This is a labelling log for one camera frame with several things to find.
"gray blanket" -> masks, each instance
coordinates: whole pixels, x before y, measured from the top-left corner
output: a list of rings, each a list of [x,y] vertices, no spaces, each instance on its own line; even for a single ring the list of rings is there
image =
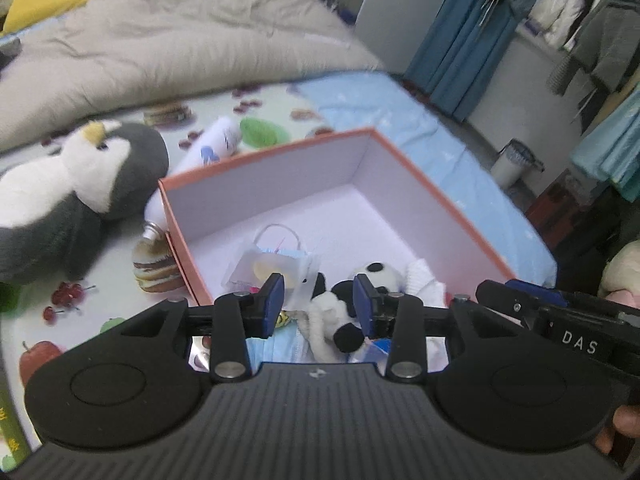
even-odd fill
[[[317,0],[89,0],[2,71],[0,152],[117,108],[380,67]]]

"white trash can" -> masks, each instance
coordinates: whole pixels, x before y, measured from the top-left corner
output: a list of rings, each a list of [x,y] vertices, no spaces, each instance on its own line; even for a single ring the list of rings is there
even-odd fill
[[[511,139],[500,150],[500,157],[491,168],[491,176],[501,189],[508,189],[529,168],[535,168],[541,172],[545,171],[545,165],[526,145],[518,139]]]

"bag handle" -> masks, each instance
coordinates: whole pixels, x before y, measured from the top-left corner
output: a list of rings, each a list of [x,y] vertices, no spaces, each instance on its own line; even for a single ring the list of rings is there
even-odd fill
[[[267,232],[272,227],[281,227],[282,229],[284,229],[286,231],[289,231],[292,235],[294,235],[295,239],[298,242],[298,246],[296,247],[296,249],[298,251],[302,250],[302,241],[300,241],[300,237],[298,236],[298,233],[295,232],[291,227],[287,227],[284,224],[267,224],[267,225],[265,225],[265,227],[263,227],[260,231],[258,231],[258,234],[255,235],[254,244],[257,245],[258,241],[260,241],[260,238],[262,238],[262,236],[265,234],[265,232]]]

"human hand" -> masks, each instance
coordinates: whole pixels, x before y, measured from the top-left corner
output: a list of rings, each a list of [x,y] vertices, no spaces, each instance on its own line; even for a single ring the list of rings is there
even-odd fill
[[[604,454],[613,447],[616,432],[630,438],[640,438],[640,406],[620,406],[613,415],[613,426],[604,428],[593,444]]]

